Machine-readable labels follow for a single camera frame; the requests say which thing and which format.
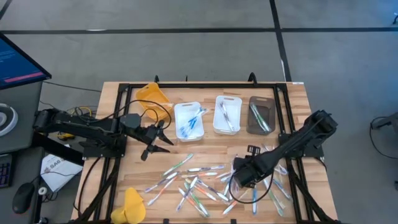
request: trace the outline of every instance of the wooden table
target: wooden table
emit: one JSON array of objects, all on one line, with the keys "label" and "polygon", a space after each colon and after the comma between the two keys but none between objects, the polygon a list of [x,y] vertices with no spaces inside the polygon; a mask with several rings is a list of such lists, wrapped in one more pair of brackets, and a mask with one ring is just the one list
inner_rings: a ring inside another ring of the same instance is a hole
[{"label": "wooden table", "polygon": [[[97,112],[98,118],[102,118],[113,112],[118,86],[118,82],[104,83]],[[292,108],[295,127],[296,129],[299,129],[302,127],[305,118],[311,114],[307,94],[302,83],[287,83],[287,88],[289,91],[290,105]],[[273,98],[274,94],[271,89],[163,88],[162,91],[173,103],[197,101],[201,103],[202,107],[210,109],[210,112],[203,117],[205,136],[201,141],[178,141],[175,133],[175,125],[174,122],[172,122],[170,127],[165,130],[165,135],[175,145],[169,146],[164,144],[162,141],[156,142],[158,146],[162,146],[170,150],[171,153],[150,154],[145,162],[141,161],[140,156],[146,146],[132,138],[129,138],[127,142],[126,155],[121,160],[116,197],[114,201],[115,208],[124,203],[124,191],[129,187],[134,187],[140,193],[146,205],[150,199],[155,197],[161,187],[158,187],[147,194],[144,193],[144,189],[158,182],[161,178],[161,175],[167,169],[183,160],[189,153],[194,153],[194,157],[179,170],[223,164],[226,166],[226,168],[220,171],[220,173],[222,173],[230,169],[230,162],[236,154],[239,156],[244,156],[247,154],[246,149],[248,144],[260,146],[262,143],[264,143],[266,146],[270,147],[278,145],[278,122],[276,122],[277,126],[275,131],[268,136],[249,134],[246,132],[248,102],[250,97],[255,95]],[[235,136],[216,134],[213,130],[213,113],[215,108],[215,100],[218,95],[237,96],[243,100],[240,122],[241,130]],[[289,130],[283,95],[282,93],[279,93],[279,95],[281,99],[282,111],[284,114],[286,125],[285,128],[286,130]],[[140,105],[133,103],[130,105],[129,112],[141,114],[143,110]],[[143,126],[147,126],[151,123],[153,123],[153,120],[146,118],[145,116],[143,117]],[[81,188],[83,179],[94,160],[95,159],[88,159],[85,162],[79,189]],[[321,206],[321,208],[326,212],[326,214],[333,219],[337,219],[325,168],[318,161],[312,158],[304,158],[303,163],[310,193],[318,202],[319,206]],[[90,204],[93,197],[98,192],[102,169],[103,159],[97,163],[88,178],[81,202],[83,209]],[[290,192],[288,177],[282,176],[282,180],[285,189]],[[214,177],[203,178],[203,181],[214,187],[216,190],[222,191],[224,189],[224,184],[222,184],[219,180],[215,180]],[[214,202],[196,190],[194,191],[195,194],[209,210],[211,217],[208,219],[202,218],[188,202],[186,202],[181,211],[177,213],[175,208],[181,199],[181,195],[178,192],[177,187],[183,188],[183,179],[176,179],[175,182],[169,186],[167,191],[153,205],[146,206],[146,218],[144,220],[145,223],[162,223],[164,218],[169,218],[171,223],[230,223],[232,218],[237,219],[238,223],[295,223],[292,202],[285,199],[285,197],[282,195],[282,192],[275,185],[272,186],[272,191],[281,199],[281,201],[283,201],[286,206],[284,217],[280,217],[278,215],[276,208],[268,195],[258,203],[257,215],[252,214],[252,205],[244,205],[239,203],[226,216],[222,216],[222,212],[227,205],[221,202]],[[258,184],[258,195],[262,195],[264,191],[264,185]],[[76,202],[78,201],[79,193],[80,190],[77,194]],[[249,194],[247,194],[243,200],[251,200],[251,197],[252,193],[250,190]],[[104,218],[105,216],[107,200],[108,195],[105,195],[101,209],[101,218]],[[300,206],[303,218],[306,219],[307,216],[305,215],[303,200],[300,200]],[[77,212],[74,210],[72,218],[76,217]]]}]

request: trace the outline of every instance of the white tape roll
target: white tape roll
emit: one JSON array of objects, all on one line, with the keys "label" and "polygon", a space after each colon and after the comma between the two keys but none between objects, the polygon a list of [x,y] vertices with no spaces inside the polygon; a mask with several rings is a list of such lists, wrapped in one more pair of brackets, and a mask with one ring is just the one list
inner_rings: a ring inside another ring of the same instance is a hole
[{"label": "white tape roll", "polygon": [[41,188],[39,189],[39,195],[45,195],[46,193],[47,193],[47,188],[41,187]]}]

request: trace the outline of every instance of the yellow object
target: yellow object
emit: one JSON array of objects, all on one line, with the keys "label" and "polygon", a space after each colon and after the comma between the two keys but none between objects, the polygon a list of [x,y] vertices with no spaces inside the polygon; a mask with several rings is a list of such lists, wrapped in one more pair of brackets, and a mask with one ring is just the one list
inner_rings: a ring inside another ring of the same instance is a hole
[{"label": "yellow object", "polygon": [[146,214],[143,200],[134,188],[128,188],[124,194],[124,206],[115,209],[111,214],[112,222],[114,224],[142,222]]},{"label": "yellow object", "polygon": [[[169,113],[171,113],[173,109],[173,104],[170,102],[170,100],[163,94],[163,92],[160,90],[159,86],[157,83],[150,83],[144,87],[142,87],[140,90],[137,91],[136,93],[136,99],[137,100],[149,100],[156,102],[160,105],[162,105]],[[159,120],[164,119],[167,117],[167,113],[158,105],[154,103],[147,103],[147,102],[141,102],[138,101],[139,104],[146,109],[153,109],[156,111]],[[148,117],[156,121],[156,114],[152,110],[148,110],[147,112]]]}]

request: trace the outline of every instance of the white plastic bin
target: white plastic bin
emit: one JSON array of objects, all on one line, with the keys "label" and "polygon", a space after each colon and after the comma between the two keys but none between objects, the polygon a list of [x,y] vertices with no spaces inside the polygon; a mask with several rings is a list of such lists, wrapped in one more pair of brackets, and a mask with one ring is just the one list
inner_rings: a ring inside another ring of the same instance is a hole
[{"label": "white plastic bin", "polygon": [[191,102],[191,103],[179,103],[174,106],[174,115],[175,115],[175,133],[177,138],[183,142],[188,141],[197,141],[201,140],[205,135],[205,130],[203,129],[203,121],[201,116],[198,118],[195,127],[192,129],[188,138],[184,138],[179,131],[180,128],[192,119],[195,113],[200,109],[199,102]]},{"label": "white plastic bin", "polygon": [[[223,101],[229,120],[234,128],[231,130],[224,118],[224,114],[220,108],[220,103]],[[242,99],[234,96],[217,96],[216,107],[214,111],[213,128],[214,132],[218,134],[234,135],[241,129],[241,107]]]}]

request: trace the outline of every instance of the black metal frame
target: black metal frame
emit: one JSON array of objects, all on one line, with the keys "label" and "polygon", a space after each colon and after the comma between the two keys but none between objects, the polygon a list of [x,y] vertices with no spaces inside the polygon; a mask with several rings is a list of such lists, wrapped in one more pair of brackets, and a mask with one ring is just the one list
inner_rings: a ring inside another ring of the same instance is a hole
[{"label": "black metal frame", "polygon": [[[159,82],[159,77],[156,76],[154,81]],[[283,96],[284,96],[290,131],[291,132],[295,131],[294,120],[293,120],[292,110],[290,107],[289,94],[287,91],[286,83],[258,83],[257,78],[254,73],[250,74],[248,81],[250,83],[158,83],[158,84],[159,84],[160,88],[271,88],[274,92],[275,105],[276,105],[277,117],[278,117],[279,128],[280,128],[279,139],[283,142],[283,139],[286,138],[286,136],[289,134],[287,134],[286,130],[285,130],[285,123],[284,123],[284,119],[283,119],[282,107],[281,107],[280,97],[279,97],[280,91],[283,93]],[[116,97],[116,104],[115,104],[114,111],[117,111],[120,108],[121,102],[122,102],[122,95],[124,93],[126,93],[125,104],[127,104],[131,101],[132,90],[134,88],[142,88],[145,85],[146,84],[135,84],[135,83],[120,84],[119,88],[118,88],[118,95]],[[127,106],[124,109],[123,114],[127,114],[128,112],[129,112],[129,107]],[[290,189],[292,192],[296,222],[297,223],[313,223],[314,222],[314,217],[313,217],[313,212],[312,212],[313,210],[308,201],[305,201],[305,208],[307,211],[308,220],[302,219],[302,214],[301,214],[300,205],[299,205],[299,198],[298,198],[297,189],[296,189],[296,185],[295,185],[295,181],[297,182],[298,177],[297,177],[296,173],[294,172],[294,168],[292,165],[292,159],[290,157],[289,158],[287,157],[285,159],[286,159],[287,168],[289,170],[289,182],[290,182]],[[119,170],[120,160],[121,160],[120,157],[115,159],[114,169]],[[304,187],[305,190],[308,190],[302,160],[300,157],[296,157],[295,160],[297,161],[300,182],[302,184],[301,188]],[[99,189],[101,189],[101,190],[103,190],[105,182],[107,180],[109,180],[109,178],[111,178],[111,177],[109,177],[107,179],[109,163],[110,163],[110,159],[106,158],[104,161],[103,171],[102,171],[102,175],[101,175],[101,182],[100,182],[100,187],[99,187]],[[112,212],[113,203],[114,203],[114,195],[116,192],[116,185],[117,185],[117,181],[118,181],[117,175],[118,175],[118,172],[116,173],[116,178],[114,178],[113,183],[111,184],[105,220],[109,220],[111,212]],[[102,200],[100,199],[100,202],[94,212],[94,221],[100,221],[99,218],[100,218],[100,210],[101,210],[101,206],[102,206],[101,203],[102,203]]]}]

